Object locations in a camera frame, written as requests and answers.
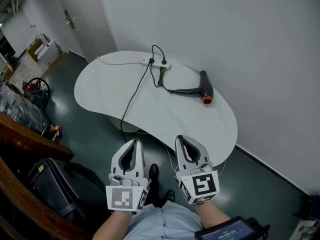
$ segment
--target cardboard box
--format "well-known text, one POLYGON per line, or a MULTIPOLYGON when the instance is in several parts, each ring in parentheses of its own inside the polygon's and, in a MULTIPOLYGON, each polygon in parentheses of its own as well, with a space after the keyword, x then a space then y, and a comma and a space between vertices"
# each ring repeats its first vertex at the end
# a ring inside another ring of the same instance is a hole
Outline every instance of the cardboard box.
POLYGON ((4 69, 2 70, 2 78, 4 80, 9 81, 10 77, 14 74, 13 69, 11 68, 11 66, 7 63, 4 67, 4 69))
POLYGON ((38 55, 35 55, 35 52, 41 45, 42 45, 41 39, 37 39, 26 48, 28 54, 31 56, 31 58, 35 62, 38 62, 38 55))

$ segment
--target white wall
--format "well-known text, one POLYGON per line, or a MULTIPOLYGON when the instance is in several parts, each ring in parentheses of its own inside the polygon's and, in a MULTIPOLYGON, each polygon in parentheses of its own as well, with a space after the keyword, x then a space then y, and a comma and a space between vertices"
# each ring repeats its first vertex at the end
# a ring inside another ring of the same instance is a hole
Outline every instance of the white wall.
POLYGON ((14 49, 16 57, 20 56, 26 49, 29 39, 35 34, 23 11, 19 11, 3 23, 1 30, 14 49))
POLYGON ((206 70, 234 111, 237 143, 320 192, 320 0, 104 2, 120 50, 157 44, 206 70))
POLYGON ((57 0, 25 0, 22 10, 31 25, 36 25, 34 30, 37 34, 45 34, 50 40, 61 45, 65 52, 71 50, 83 56, 57 0))

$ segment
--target door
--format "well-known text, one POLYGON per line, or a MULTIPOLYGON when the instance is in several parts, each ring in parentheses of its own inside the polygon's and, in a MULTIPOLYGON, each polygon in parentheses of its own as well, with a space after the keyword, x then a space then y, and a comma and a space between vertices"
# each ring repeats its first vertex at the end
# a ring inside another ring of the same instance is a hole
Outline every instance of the door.
POLYGON ((102 0, 57 1, 88 63, 117 50, 102 0))

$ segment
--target door handle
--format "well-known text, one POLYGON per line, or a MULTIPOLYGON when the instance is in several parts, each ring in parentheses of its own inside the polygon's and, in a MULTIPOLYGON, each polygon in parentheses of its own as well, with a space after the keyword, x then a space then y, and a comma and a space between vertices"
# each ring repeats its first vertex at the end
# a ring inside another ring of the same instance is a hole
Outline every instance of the door handle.
POLYGON ((65 14, 65 20, 67 21, 67 25, 69 25, 72 29, 76 29, 74 23, 72 22, 72 19, 69 15, 69 12, 67 10, 64 10, 65 14))

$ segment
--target black cable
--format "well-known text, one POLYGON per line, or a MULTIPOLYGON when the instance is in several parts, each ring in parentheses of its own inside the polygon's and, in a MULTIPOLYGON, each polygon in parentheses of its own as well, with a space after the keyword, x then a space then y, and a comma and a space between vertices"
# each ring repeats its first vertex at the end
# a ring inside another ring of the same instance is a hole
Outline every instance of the black cable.
POLYGON ((160 67, 160 75, 159 75, 159 80, 158 80, 158 83, 156 84, 156 80, 155 80, 155 76, 154 74, 152 73, 152 64, 155 62, 155 54, 154 54, 154 47, 157 47, 161 52, 162 52, 162 55, 163 55, 163 59, 162 59, 162 64, 165 65, 167 64, 167 61, 166 61, 166 57, 165 57, 165 54, 164 52, 161 50, 161 48, 157 45, 152 45, 151 47, 151 50, 152 50, 152 62, 150 64, 150 72, 151 72, 151 75, 152 75, 152 79, 153 79, 153 84, 156 88, 158 87, 163 87, 168 93, 172 94, 174 91, 173 90, 170 90, 170 89, 167 89, 165 86, 164 86, 164 76, 165 76, 165 73, 166 73, 166 68, 165 67, 160 67))
POLYGON ((155 58, 155 54, 154 54, 154 46, 155 47, 157 47, 161 52, 162 52, 162 55, 163 55, 163 60, 162 60, 162 64, 167 64, 167 62, 166 62, 166 56, 165 56, 165 54, 164 54, 164 52, 161 50, 161 48, 158 46, 158 45, 152 45, 151 46, 151 50, 152 50, 152 59, 154 59, 155 58))
POLYGON ((152 59, 150 58, 150 59, 149 59, 149 64, 148 64, 148 66, 146 67, 146 69, 145 69, 145 71, 144 71, 144 73, 143 73, 143 75, 142 75, 142 77, 141 77, 141 79, 140 79, 140 81, 139 81, 139 84, 138 84, 138 86, 137 86, 134 94, 132 95, 131 99, 129 100, 129 103, 128 103, 128 105, 126 106, 125 112, 124 112, 124 114, 123 114, 123 116, 122 116, 122 118, 121 118, 120 128, 121 128, 121 134, 122 134, 122 136, 123 136, 123 138, 124 138, 124 142, 125 142, 125 143, 127 143, 127 139, 126 139, 126 136, 125 136, 125 134, 124 134, 124 130, 123 130, 123 128, 122 128, 122 123, 123 123, 123 121, 124 121, 124 118, 125 118, 125 115, 126 115, 126 113, 127 113, 128 108, 129 108, 129 105, 130 105, 132 99, 134 98, 134 96, 136 95, 136 93, 137 93, 137 91, 138 91, 138 89, 139 89, 139 86, 140 86, 140 84, 141 84, 141 81, 142 81, 142 79, 145 77, 145 75, 146 75, 146 73, 147 73, 147 71, 148 71, 149 65, 152 63, 151 61, 152 61, 152 59))

